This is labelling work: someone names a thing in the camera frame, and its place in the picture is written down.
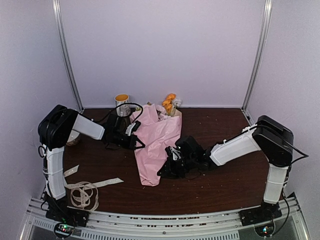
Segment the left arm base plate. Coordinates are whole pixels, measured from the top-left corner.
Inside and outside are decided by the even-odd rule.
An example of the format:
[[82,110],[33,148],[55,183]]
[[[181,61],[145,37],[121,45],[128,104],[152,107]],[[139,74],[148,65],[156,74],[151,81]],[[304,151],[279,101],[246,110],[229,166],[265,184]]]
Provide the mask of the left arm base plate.
[[73,227],[86,227],[89,219],[89,212],[84,210],[68,208],[67,214],[64,214],[61,211],[49,209],[46,212],[45,217]]

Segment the white fake flower stem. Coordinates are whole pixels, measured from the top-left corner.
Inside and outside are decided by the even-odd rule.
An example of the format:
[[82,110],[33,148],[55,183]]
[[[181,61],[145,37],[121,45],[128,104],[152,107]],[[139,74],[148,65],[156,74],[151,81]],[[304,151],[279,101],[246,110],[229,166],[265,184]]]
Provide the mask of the white fake flower stem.
[[182,105],[183,101],[182,99],[180,98],[175,98],[172,100],[172,105],[175,107],[175,108],[179,108],[181,105]]

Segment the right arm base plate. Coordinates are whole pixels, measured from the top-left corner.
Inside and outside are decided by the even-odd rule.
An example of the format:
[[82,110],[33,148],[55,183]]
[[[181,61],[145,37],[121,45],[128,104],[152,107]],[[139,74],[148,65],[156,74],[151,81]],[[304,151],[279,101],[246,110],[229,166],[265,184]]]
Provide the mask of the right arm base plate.
[[246,210],[241,210],[239,212],[239,218],[243,227],[272,221],[276,218],[281,217],[282,215],[282,211],[279,207],[265,208],[259,206]]

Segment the pink wrapping paper sheet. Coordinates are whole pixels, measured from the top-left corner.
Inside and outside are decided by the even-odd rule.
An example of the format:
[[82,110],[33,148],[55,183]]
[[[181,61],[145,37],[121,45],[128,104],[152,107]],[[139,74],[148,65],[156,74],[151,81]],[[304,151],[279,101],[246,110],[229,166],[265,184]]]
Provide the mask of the pink wrapping paper sheet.
[[167,160],[166,147],[174,146],[181,137],[182,113],[174,117],[159,120],[156,106],[143,105],[143,111],[135,111],[130,120],[141,122],[140,127],[133,133],[145,143],[145,148],[134,151],[140,183],[143,186],[154,187],[160,183],[157,172]]

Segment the right aluminium frame post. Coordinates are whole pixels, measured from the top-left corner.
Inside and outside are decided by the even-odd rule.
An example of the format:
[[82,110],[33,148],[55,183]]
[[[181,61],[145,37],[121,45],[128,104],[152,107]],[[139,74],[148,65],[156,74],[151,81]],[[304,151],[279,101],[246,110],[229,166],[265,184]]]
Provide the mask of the right aluminium frame post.
[[263,16],[262,16],[262,21],[261,21],[261,28],[260,28],[260,34],[259,34],[259,39],[258,39],[257,50],[256,50],[255,58],[254,58],[252,71],[250,74],[249,84],[248,84],[247,91],[246,91],[244,101],[242,104],[242,108],[241,108],[243,112],[248,111],[250,99],[252,97],[255,83],[258,78],[260,66],[262,63],[263,53],[264,53],[264,49],[266,46],[268,33],[269,33],[269,29],[270,29],[272,10],[273,10],[273,2],[274,2],[273,0],[265,0],[264,1],[264,10],[263,10]]

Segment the aluminium frame post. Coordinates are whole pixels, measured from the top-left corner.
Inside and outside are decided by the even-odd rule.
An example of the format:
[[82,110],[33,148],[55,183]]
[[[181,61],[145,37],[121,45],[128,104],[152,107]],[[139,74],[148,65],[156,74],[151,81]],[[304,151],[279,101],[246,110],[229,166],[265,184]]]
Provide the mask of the aluminium frame post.
[[256,50],[255,58],[254,58],[252,71],[250,74],[249,84],[248,84],[247,91],[246,91],[244,101],[242,104],[242,108],[241,108],[243,112],[248,111],[250,99],[252,97],[255,83],[258,78],[260,66],[262,63],[263,53],[264,53],[264,49],[266,46],[268,33],[269,33],[269,29],[270,29],[272,10],[273,10],[273,2],[274,2],[273,0],[265,0],[264,1],[264,10],[263,10],[263,16],[262,16],[262,21],[261,21],[261,28],[260,28],[260,34],[259,34],[259,39],[258,39],[257,50]]
[[61,12],[61,3],[59,0],[53,0],[52,6],[53,6],[53,13],[54,13],[56,25],[57,25],[57,31],[58,31],[58,36],[60,40],[60,45],[61,45],[61,50],[63,55],[63,62],[64,62],[67,78],[70,83],[72,94],[75,98],[77,109],[80,112],[83,112],[84,106],[80,98],[80,93],[76,84],[74,71],[71,63],[71,58],[68,51],[67,40],[66,40],[66,35],[65,35],[64,25],[63,25],[63,17]]

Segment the aluminium front rail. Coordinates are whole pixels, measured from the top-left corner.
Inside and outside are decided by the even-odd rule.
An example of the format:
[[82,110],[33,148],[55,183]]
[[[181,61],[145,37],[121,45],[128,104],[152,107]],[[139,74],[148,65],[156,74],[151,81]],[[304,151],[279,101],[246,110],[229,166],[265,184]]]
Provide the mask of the aluminium front rail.
[[310,234],[295,197],[279,203],[282,216],[243,225],[240,211],[183,215],[137,215],[93,211],[85,227],[74,227],[69,240],[260,240],[263,225],[275,225],[273,240],[308,240]]

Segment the left aluminium frame post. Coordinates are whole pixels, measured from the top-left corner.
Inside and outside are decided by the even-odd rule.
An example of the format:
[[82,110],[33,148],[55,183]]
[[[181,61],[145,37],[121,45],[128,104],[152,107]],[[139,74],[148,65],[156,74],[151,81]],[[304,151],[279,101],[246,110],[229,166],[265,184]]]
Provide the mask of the left aluminium frame post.
[[57,25],[57,31],[58,31],[58,36],[60,40],[60,45],[61,45],[61,50],[63,55],[63,62],[64,62],[67,78],[70,83],[72,94],[75,98],[77,109],[80,112],[83,112],[84,106],[80,98],[80,93],[76,84],[74,71],[71,63],[71,58],[68,51],[67,40],[66,40],[66,35],[65,35],[64,25],[63,25],[63,17],[61,12],[61,3],[59,0],[53,0],[52,6],[53,6],[53,13],[54,13],[56,25]]

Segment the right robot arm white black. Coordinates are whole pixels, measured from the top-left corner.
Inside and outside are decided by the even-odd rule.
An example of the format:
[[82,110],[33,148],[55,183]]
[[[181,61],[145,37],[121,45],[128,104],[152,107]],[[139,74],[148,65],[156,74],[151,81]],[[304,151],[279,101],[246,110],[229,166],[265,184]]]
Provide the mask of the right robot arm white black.
[[192,169],[213,170],[226,163],[261,151],[268,160],[269,170],[261,206],[256,210],[259,220],[268,220],[277,210],[278,202],[293,159],[294,134],[267,115],[247,126],[237,136],[225,139],[207,149],[193,136],[179,138],[165,148],[167,159],[158,170],[161,178],[184,178]]

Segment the orange fake flower stem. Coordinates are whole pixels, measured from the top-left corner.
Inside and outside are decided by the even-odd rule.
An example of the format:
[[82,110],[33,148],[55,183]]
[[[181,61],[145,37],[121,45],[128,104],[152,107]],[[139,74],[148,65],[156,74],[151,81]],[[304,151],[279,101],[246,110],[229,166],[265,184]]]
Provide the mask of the orange fake flower stem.
[[172,108],[173,108],[173,100],[176,98],[176,94],[170,93],[166,96],[164,101],[162,102],[162,106],[164,107],[167,115],[171,115]]

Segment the white patterned mug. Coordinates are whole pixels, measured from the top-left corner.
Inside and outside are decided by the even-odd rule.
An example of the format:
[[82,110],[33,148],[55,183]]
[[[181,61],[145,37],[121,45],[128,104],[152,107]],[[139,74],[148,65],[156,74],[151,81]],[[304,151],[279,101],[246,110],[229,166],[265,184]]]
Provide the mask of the white patterned mug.
[[129,95],[118,94],[114,98],[116,114],[120,117],[128,117],[131,114]]

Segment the beige printed ribbon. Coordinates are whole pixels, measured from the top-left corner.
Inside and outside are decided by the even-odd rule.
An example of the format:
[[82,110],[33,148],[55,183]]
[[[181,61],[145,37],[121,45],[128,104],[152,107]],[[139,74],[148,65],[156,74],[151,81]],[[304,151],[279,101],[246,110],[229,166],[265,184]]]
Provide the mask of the beige printed ribbon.
[[109,185],[123,183],[124,181],[118,177],[91,183],[88,181],[80,181],[77,183],[67,183],[66,178],[78,172],[79,165],[76,165],[63,173],[63,183],[67,190],[70,190],[70,202],[72,207],[94,212],[99,207],[99,188]]

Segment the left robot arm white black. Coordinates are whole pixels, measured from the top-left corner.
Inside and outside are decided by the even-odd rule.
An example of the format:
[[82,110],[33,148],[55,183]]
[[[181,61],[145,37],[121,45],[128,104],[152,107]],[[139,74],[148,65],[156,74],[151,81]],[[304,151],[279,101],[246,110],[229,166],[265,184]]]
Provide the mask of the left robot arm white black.
[[43,158],[46,198],[49,210],[61,222],[72,218],[72,211],[67,207],[63,176],[64,151],[72,131],[102,141],[105,145],[114,144],[128,150],[143,149],[146,146],[134,134],[141,122],[134,118],[130,125],[121,129],[124,118],[115,114],[116,110],[118,107],[110,110],[102,119],[93,120],[58,104],[38,126],[38,154]]

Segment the white ceramic bowl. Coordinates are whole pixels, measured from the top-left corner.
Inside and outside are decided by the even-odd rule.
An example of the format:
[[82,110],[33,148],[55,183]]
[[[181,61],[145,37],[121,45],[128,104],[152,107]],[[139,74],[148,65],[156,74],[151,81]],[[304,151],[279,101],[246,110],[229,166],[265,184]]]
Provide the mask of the white ceramic bowl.
[[69,135],[69,138],[66,142],[66,145],[67,146],[75,146],[79,143],[80,139],[81,139],[80,133],[75,130],[72,130],[70,132],[70,135]]

